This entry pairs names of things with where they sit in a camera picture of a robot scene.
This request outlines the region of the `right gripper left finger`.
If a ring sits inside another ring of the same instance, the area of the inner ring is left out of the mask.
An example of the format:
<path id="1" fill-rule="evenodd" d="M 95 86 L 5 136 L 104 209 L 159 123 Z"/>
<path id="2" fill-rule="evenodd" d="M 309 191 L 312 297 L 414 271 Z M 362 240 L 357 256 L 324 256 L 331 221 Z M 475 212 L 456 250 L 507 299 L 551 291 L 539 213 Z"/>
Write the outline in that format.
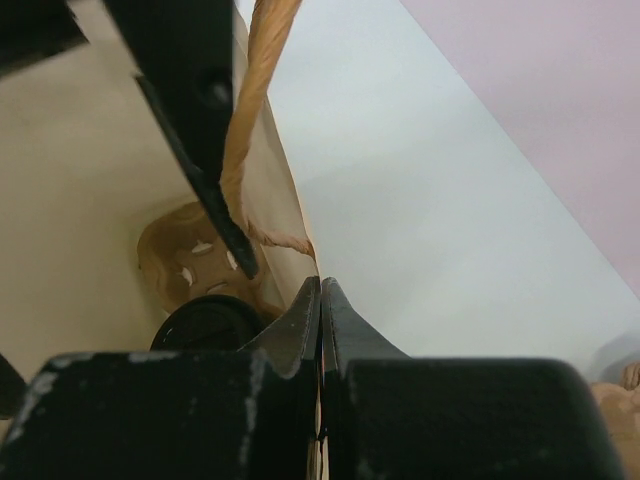
<path id="1" fill-rule="evenodd" d="M 317 276 L 306 278 L 288 310 L 239 351 L 236 479 L 316 475 L 320 290 Z"/>

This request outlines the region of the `brown paper bag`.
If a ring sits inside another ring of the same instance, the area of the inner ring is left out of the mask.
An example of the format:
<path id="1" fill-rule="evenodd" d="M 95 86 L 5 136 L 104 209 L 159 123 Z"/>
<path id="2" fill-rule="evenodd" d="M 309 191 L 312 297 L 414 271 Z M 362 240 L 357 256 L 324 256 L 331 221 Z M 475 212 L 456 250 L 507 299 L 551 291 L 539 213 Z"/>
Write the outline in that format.
<path id="1" fill-rule="evenodd" d="M 1 475 L 236 479 L 246 344 L 150 349 L 170 314 L 139 238 L 200 201 L 105 3 L 80 8 L 88 45 L 1 83 Z M 258 1 L 244 19 L 233 4 L 219 185 L 282 309 L 269 323 L 257 312 L 264 330 L 318 277 L 267 97 L 300 5 Z"/>

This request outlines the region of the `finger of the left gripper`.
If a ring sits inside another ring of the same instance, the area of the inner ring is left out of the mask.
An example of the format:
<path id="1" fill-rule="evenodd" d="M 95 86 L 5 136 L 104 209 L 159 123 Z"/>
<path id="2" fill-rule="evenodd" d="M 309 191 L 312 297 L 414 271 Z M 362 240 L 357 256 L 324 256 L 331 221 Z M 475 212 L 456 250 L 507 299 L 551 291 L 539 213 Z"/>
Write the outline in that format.
<path id="1" fill-rule="evenodd" d="M 233 110 L 231 1 L 108 0 L 139 88 L 186 179 L 237 265 L 259 267 L 219 185 Z"/>

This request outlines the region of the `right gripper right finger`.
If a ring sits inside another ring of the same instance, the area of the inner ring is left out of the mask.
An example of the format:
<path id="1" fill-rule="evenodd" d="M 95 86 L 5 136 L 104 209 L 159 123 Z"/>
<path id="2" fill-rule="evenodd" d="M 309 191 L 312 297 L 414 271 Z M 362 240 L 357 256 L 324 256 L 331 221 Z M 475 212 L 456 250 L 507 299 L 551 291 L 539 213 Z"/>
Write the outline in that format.
<path id="1" fill-rule="evenodd" d="M 353 448 L 349 420 L 352 401 L 346 386 L 348 365 L 359 360 L 407 360 L 351 305 L 334 278 L 321 284 L 322 386 L 321 426 L 325 472 L 330 479 L 351 479 Z"/>

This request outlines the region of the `black cup lid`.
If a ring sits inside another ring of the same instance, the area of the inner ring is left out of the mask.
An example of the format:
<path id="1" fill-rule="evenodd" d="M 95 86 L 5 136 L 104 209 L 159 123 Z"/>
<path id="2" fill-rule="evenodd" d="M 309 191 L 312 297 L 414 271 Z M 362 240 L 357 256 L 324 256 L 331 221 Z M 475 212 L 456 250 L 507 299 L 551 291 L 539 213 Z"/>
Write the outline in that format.
<path id="1" fill-rule="evenodd" d="M 151 350 L 237 351 L 263 330 L 257 311 L 228 295 L 205 295 L 171 313 Z"/>

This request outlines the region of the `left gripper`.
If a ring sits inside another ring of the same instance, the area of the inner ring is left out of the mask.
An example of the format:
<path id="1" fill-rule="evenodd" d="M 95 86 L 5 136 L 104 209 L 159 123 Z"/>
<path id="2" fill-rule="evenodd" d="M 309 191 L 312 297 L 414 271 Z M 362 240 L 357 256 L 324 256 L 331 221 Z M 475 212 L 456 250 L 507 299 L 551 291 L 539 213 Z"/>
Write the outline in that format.
<path id="1" fill-rule="evenodd" d="M 1 79 L 89 44 L 81 7 L 98 1 L 1 0 Z"/>

